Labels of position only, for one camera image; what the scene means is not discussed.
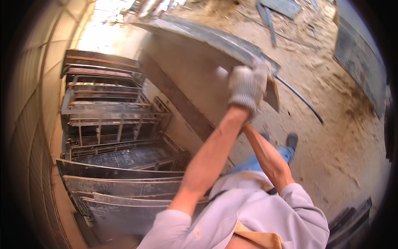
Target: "white work glove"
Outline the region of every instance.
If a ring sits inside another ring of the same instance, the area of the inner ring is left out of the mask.
[[[229,79],[229,105],[236,105],[250,110],[252,119],[260,106],[267,89],[268,78],[271,77],[271,64],[260,63],[255,69],[248,66],[234,67]]]

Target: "gray sneaker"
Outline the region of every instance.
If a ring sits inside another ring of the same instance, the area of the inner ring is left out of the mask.
[[[286,139],[286,146],[292,147],[293,150],[296,151],[297,142],[299,141],[299,137],[296,133],[290,133]]]

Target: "light purple shirt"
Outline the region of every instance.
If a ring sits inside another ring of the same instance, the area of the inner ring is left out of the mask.
[[[269,195],[266,191],[271,188],[273,185],[262,172],[244,171],[221,177],[209,198],[228,191],[209,203],[193,223],[181,211],[162,211],[138,248],[223,249],[238,220],[248,231],[278,234],[285,249],[325,248],[328,222],[304,188],[291,183],[280,196]]]

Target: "corrugated metal wall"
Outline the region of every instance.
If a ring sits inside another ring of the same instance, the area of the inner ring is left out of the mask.
[[[13,71],[7,105],[10,179],[32,230],[49,248],[69,248],[54,208],[50,169],[65,50],[75,48],[92,0],[52,0],[34,25]]]

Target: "foot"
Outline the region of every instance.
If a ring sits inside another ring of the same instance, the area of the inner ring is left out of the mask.
[[[263,138],[265,138],[269,142],[269,132],[263,131],[260,132],[260,135],[263,136]]]
[[[297,142],[299,141],[299,137],[296,133],[290,133],[286,139],[286,146],[292,147],[294,151],[296,151]]]

